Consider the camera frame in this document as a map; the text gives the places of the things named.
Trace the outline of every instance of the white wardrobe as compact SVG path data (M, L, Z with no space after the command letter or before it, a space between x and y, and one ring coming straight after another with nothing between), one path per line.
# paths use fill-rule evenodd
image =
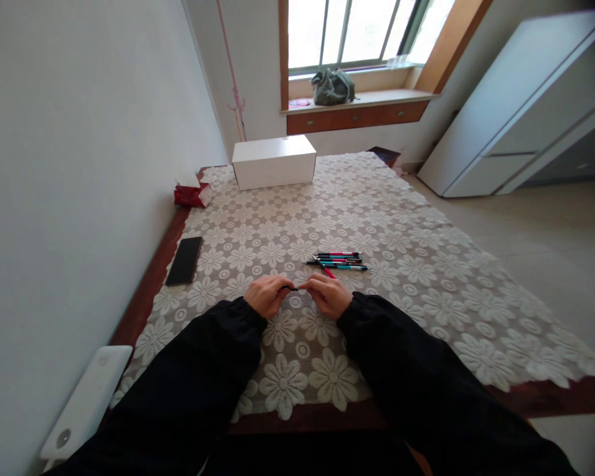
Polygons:
M418 172L445 197L513 191L595 127L595 10L524 21Z

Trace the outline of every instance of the handbag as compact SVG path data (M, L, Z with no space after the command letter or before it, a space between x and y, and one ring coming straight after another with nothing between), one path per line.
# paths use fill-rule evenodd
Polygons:
M355 99L355 83L341 69L319 71L311 79L313 100L319 106L334 106Z

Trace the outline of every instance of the window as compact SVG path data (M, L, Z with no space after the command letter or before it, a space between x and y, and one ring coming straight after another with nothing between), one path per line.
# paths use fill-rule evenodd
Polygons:
M289 74L425 64L454 0L290 0Z

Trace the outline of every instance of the lace tablecloth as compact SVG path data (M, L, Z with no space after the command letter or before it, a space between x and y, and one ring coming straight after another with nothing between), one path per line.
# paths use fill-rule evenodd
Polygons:
M446 341L485 385L530 380L568 387L595 376L595 353L515 283L442 212L373 153L318 157L312 184L241 192L231 167L208 169L214 199L193 209L182 238L203 236L193 283L154 298L132 363L111 406L189 322L221 299L244 295L265 274L304 282L317 251L361 251L369 272L332 270L351 291L379 294ZM260 367L233 415L348 402L370 390L334 322L305 291L292 292L262 337Z

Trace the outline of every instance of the wooden drawer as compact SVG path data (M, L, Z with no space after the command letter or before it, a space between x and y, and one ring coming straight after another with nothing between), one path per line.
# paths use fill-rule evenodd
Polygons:
M307 114L293 114L286 116L286 133L289 136L294 134L308 134L309 132L322 132L333 130L333 111L309 112Z
M376 125L400 124L402 122L417 122L421 119L429 101L402 102L379 106Z
M344 109L333 112L331 130L354 129L373 126L379 114L379 107Z
M286 133L291 136L293 134L308 134L309 132L417 122L421 119L428 102L402 102L383 106L291 114L286 118Z

